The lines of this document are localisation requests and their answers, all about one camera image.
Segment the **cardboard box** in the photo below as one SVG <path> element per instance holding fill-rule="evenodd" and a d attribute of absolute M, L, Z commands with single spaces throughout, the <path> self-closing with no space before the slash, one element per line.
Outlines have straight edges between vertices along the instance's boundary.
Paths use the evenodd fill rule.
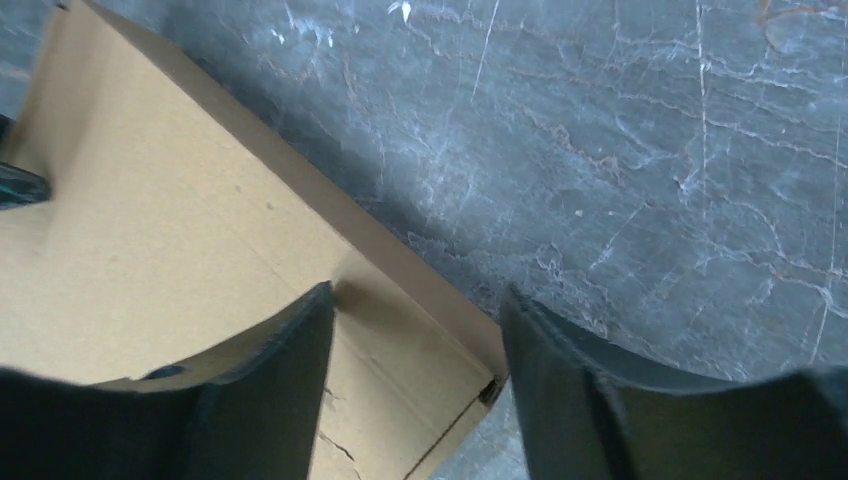
<path fill-rule="evenodd" d="M 140 387 L 323 286 L 310 478 L 426 479 L 489 412 L 494 322 L 164 37 L 53 8 L 3 155 L 53 191 L 1 215 L 3 366 Z"/>

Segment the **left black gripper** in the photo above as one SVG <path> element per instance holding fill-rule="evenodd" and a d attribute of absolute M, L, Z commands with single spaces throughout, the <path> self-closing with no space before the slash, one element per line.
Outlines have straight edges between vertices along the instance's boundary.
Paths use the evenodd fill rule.
<path fill-rule="evenodd" d="M 1 162 L 1 210 L 47 202 L 51 188 L 40 175 Z"/>

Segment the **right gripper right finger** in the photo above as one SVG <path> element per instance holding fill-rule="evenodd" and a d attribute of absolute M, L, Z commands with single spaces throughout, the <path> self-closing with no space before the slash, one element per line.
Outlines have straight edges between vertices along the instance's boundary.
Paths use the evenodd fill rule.
<path fill-rule="evenodd" d="M 533 479 L 843 479 L 847 370 L 754 382 L 623 349 L 509 288 L 500 322 Z"/>

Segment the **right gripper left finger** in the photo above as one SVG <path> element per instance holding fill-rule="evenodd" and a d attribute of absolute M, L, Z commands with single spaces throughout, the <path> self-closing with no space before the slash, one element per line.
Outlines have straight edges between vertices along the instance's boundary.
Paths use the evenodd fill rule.
<path fill-rule="evenodd" d="M 5 479 L 304 479 L 333 338 L 331 285 L 137 379 L 1 372 Z"/>

